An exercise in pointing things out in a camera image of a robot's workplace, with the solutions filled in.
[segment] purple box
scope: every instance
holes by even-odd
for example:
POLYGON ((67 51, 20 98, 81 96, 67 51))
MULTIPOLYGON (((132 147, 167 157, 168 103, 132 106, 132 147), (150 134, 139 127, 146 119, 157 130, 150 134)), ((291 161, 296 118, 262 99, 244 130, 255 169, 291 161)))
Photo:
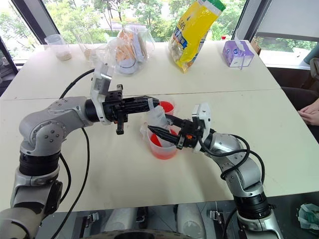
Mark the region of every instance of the purple box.
POLYGON ((245 41, 240 42, 243 44, 245 51, 239 50, 234 40, 225 42, 223 55, 229 67, 249 66, 254 58, 254 53, 249 50, 247 43, 245 41))

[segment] green foliage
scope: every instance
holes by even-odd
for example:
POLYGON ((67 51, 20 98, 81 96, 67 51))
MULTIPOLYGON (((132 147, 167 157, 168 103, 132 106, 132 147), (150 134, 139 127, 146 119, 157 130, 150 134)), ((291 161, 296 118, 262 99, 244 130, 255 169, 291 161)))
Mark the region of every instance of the green foliage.
MULTIPOLYGON (((14 11, 0 12, 0 28, 3 37, 7 40, 15 40, 20 49, 33 51, 38 44, 30 30, 24 25, 22 19, 14 11)), ((16 56, 19 48, 10 49, 12 57, 16 56)))
POLYGON ((109 36, 117 37, 120 31, 106 30, 105 32, 106 32, 109 36))
POLYGON ((220 40, 221 36, 227 34, 227 29, 224 27, 223 24, 219 22, 214 22, 211 26, 211 32, 212 32, 211 39, 216 41, 216 40, 220 40))
POLYGON ((226 9, 212 24, 212 40, 220 40, 222 35, 232 35, 246 0, 223 0, 226 9))
POLYGON ((195 0, 169 0, 170 15, 178 21, 194 1, 195 0))
POLYGON ((61 35, 69 44, 76 43, 73 32, 83 27, 89 31, 95 43, 106 42, 105 30, 99 29, 100 16, 90 6, 70 5, 69 0, 59 0, 46 5, 61 35))
POLYGON ((122 25, 125 24, 126 16, 124 11, 131 5, 131 0, 93 0, 96 10, 104 15, 104 18, 112 30, 111 19, 113 19, 112 10, 116 11, 122 25))
POLYGON ((134 0, 134 14, 140 23, 146 24, 147 28, 152 30, 155 27, 153 25, 161 21, 162 5, 160 0, 134 0))
POLYGON ((263 50, 287 52, 293 52, 294 47, 312 50, 317 44, 313 41, 301 41, 272 37, 257 37, 256 41, 263 50))
POLYGON ((165 42, 168 41, 176 27, 172 21, 165 21, 160 19, 154 23, 153 28, 151 29, 152 37, 156 42, 165 42))

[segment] white table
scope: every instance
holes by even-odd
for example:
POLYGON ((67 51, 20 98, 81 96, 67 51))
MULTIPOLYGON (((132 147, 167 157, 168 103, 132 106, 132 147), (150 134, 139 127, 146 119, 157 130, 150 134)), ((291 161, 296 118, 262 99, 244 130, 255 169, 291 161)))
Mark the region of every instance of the white table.
MULTIPOLYGON (((281 90, 238 91, 172 95, 175 115, 190 118, 194 104, 209 102, 212 128, 244 137, 266 166, 267 196, 317 191, 319 147, 298 113, 281 90)), ((46 108, 53 99, 0 101, 0 151, 3 182, 0 210, 9 207, 14 170, 19 162, 22 118, 46 108)), ((143 114, 129 116, 125 134, 116 125, 100 123, 87 128, 91 166, 76 211, 231 200, 216 163, 190 149, 162 161, 154 158, 143 142, 143 114)), ((85 172, 86 146, 81 130, 72 132, 62 152, 70 166, 72 185, 59 211, 67 211, 79 192, 85 172)), ((66 185, 61 166, 59 180, 66 185)))
MULTIPOLYGON (((115 74, 110 89, 115 90, 117 84, 123 84, 124 95, 132 96, 280 88, 258 56, 254 57, 250 67, 242 70, 227 67, 222 55, 224 43, 207 41, 186 74, 173 62, 167 43, 156 43, 144 69, 133 76, 115 74)), ((71 51, 72 58, 65 62, 59 61, 50 49, 33 54, 1 98, 22 100, 59 97, 71 81, 91 69, 77 45, 71 45, 71 51)), ((91 77, 83 78, 68 95, 89 96, 91 77)))

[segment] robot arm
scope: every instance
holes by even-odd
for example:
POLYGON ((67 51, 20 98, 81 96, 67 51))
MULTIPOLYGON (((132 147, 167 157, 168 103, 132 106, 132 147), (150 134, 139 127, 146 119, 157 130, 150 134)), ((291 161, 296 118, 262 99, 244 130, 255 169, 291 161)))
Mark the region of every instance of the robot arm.
POLYGON ((249 238, 250 232, 268 232, 271 238, 283 239, 274 211, 267 202, 258 165, 248 157, 241 166, 231 169, 243 160, 248 150, 243 150, 235 136, 217 133, 210 128, 208 104, 195 107, 193 121, 170 115, 166 118, 169 124, 181 128, 177 136, 160 127, 149 126, 149 129, 178 149, 191 147, 194 152, 202 151, 217 163, 233 194, 240 228, 248 231, 246 238, 249 238))
MULTIPOLYGON (((95 88, 97 94, 92 99, 59 99, 22 120, 20 165, 15 172, 11 208, 0 212, 1 238, 33 239, 41 221, 59 207, 62 182, 57 180, 58 159, 62 142, 70 132, 101 121, 117 123, 117 134, 123 134, 128 114, 149 110, 149 97, 123 99, 122 85, 116 91, 106 89, 108 85, 95 88), (103 116, 96 108, 103 111, 103 116)), ((156 107, 159 101, 153 99, 153 105, 156 107)))

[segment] person's hand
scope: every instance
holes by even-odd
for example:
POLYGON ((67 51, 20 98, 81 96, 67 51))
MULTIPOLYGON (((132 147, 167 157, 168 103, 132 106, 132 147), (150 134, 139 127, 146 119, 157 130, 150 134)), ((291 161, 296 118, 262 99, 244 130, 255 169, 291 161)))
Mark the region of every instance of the person's hand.
POLYGON ((319 99, 300 110, 303 113, 312 114, 313 112, 319 111, 319 99))
POLYGON ((319 111, 314 111, 312 114, 301 111, 298 111, 298 113, 306 124, 319 126, 319 111))

